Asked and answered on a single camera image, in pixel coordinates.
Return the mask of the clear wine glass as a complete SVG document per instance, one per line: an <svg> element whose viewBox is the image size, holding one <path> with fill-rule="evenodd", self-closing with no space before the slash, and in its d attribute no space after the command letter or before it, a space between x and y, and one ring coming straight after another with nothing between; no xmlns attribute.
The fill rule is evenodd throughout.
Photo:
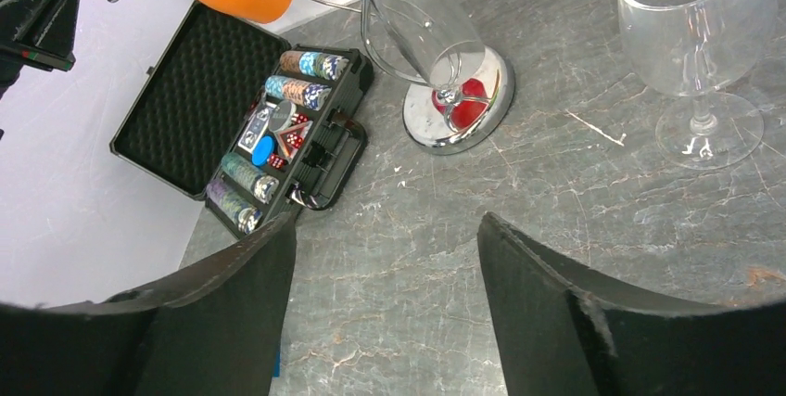
<svg viewBox="0 0 786 396"><path fill-rule="evenodd" d="M376 52L373 25L381 26L414 70L407 74ZM361 0L361 39L387 74L453 99L484 61L485 46L457 0Z"/></svg>
<svg viewBox="0 0 786 396"><path fill-rule="evenodd" d="M671 99L655 127L677 165L714 170L748 157L764 133L761 112L728 92L763 56L778 0L617 0L632 69Z"/></svg>

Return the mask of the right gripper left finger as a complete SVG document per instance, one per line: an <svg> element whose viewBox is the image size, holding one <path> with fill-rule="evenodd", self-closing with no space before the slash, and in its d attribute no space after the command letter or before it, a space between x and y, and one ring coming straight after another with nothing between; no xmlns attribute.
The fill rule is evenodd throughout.
<svg viewBox="0 0 786 396"><path fill-rule="evenodd" d="M102 302L1 308L5 395L265 395L296 262L281 215Z"/></svg>

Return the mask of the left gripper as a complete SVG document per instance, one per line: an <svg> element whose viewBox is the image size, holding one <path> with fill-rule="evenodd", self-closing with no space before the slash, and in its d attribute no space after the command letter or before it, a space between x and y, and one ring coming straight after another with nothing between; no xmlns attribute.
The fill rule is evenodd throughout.
<svg viewBox="0 0 786 396"><path fill-rule="evenodd" d="M80 0L1 0L1 92L24 67L71 70Z"/></svg>

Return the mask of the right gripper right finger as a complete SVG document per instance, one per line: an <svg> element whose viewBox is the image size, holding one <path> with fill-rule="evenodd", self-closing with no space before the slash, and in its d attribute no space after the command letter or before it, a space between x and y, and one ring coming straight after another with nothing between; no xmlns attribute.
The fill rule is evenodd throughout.
<svg viewBox="0 0 786 396"><path fill-rule="evenodd" d="M477 247L511 395L781 395L785 303L730 308L636 287L495 213Z"/></svg>

